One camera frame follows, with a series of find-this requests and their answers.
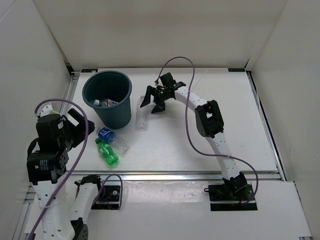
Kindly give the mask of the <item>dark green plastic bin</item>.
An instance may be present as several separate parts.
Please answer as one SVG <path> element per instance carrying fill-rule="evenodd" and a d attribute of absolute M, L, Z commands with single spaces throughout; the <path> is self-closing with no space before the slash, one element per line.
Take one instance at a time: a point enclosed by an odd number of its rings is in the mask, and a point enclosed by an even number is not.
<path fill-rule="evenodd" d="M 127 75 L 114 70 L 91 76 L 82 88 L 82 98 L 109 129 L 121 129 L 131 121 L 132 82 Z"/>

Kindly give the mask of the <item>green soda bottle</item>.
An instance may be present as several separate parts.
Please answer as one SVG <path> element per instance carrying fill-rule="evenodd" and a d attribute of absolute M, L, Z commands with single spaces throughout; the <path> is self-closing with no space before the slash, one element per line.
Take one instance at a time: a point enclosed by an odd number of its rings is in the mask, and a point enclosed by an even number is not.
<path fill-rule="evenodd" d="M 96 138 L 95 144 L 97 145 L 98 153 L 108 165 L 113 166 L 118 163 L 119 157 L 108 143 L 102 141 L 100 138 Z"/>

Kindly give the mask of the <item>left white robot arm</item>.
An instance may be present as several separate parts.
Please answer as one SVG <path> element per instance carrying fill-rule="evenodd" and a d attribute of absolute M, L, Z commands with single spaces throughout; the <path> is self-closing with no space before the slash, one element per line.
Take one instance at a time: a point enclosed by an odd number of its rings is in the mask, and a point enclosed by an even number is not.
<path fill-rule="evenodd" d="M 37 138 L 27 149 L 27 173 L 36 193 L 41 213 L 28 238 L 35 239 L 42 226 L 45 240 L 72 240 L 76 237 L 69 213 L 65 183 L 72 171 L 67 170 L 68 152 L 87 144 L 95 129 L 84 112 L 71 108 L 67 115 L 43 109 L 36 123 Z"/>

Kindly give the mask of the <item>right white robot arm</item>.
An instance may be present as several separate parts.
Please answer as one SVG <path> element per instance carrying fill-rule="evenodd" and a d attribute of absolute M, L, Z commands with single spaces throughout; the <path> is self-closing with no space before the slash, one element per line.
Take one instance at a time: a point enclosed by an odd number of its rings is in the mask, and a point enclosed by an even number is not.
<path fill-rule="evenodd" d="M 224 121 L 217 101 L 207 101 L 194 92 L 182 81 L 174 80 L 171 73 L 160 77 L 162 85 L 147 86 L 146 93 L 140 107 L 155 103 L 152 113 L 162 113 L 166 110 L 165 101 L 175 99 L 185 104 L 186 110 L 195 114 L 195 123 L 198 133 L 205 138 L 211 146 L 214 156 L 217 157 L 222 173 L 222 188 L 224 196 L 230 200 L 245 199 L 248 182 L 231 156 L 230 149 L 224 135 Z"/>

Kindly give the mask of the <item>clear unlabelled plastic bottle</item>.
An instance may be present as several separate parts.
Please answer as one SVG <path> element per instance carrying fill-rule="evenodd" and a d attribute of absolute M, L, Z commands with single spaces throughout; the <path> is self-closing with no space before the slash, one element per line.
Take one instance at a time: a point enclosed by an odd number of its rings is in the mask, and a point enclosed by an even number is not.
<path fill-rule="evenodd" d="M 136 105 L 135 128 L 138 131 L 146 131 L 148 128 L 147 108 L 141 107 L 144 97 L 144 95 L 141 95 Z"/>

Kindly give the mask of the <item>blue label water bottle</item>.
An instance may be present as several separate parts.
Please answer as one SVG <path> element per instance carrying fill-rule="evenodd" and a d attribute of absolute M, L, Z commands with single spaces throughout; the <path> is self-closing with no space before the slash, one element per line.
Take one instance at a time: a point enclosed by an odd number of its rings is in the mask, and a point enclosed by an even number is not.
<path fill-rule="evenodd" d="M 96 130 L 98 138 L 110 145 L 110 147 L 120 155 L 125 155 L 129 150 L 126 141 L 106 127 L 98 127 Z"/>

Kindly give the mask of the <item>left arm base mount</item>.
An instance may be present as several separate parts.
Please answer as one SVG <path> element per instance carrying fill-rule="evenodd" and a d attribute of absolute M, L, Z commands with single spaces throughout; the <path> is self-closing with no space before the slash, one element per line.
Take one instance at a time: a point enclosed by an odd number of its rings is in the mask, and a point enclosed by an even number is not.
<path fill-rule="evenodd" d="M 98 199 L 91 207 L 92 210 L 119 210 L 122 205 L 123 183 L 107 184 L 103 187 Z"/>

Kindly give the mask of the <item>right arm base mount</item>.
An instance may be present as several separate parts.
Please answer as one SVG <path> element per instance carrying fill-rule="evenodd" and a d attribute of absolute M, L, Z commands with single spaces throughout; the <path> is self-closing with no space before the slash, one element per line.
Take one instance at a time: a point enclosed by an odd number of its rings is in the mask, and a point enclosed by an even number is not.
<path fill-rule="evenodd" d="M 232 195 L 225 189 L 224 184 L 208 185 L 203 191 L 209 194 L 211 212 L 257 211 L 254 190 L 248 184 L 240 193 Z"/>

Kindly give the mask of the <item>clear labelled square bottle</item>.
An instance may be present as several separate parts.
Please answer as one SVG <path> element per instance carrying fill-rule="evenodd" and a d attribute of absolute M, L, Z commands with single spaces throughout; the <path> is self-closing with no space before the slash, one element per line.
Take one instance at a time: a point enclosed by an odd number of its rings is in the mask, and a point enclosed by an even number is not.
<path fill-rule="evenodd" d="M 117 105 L 118 102 L 117 101 L 114 101 L 114 100 L 111 100 L 111 99 L 108 99 L 108 98 L 105 98 L 105 99 L 95 99 L 93 101 L 93 105 L 94 106 L 98 106 L 98 107 L 112 107 L 112 106 L 115 106 Z"/>

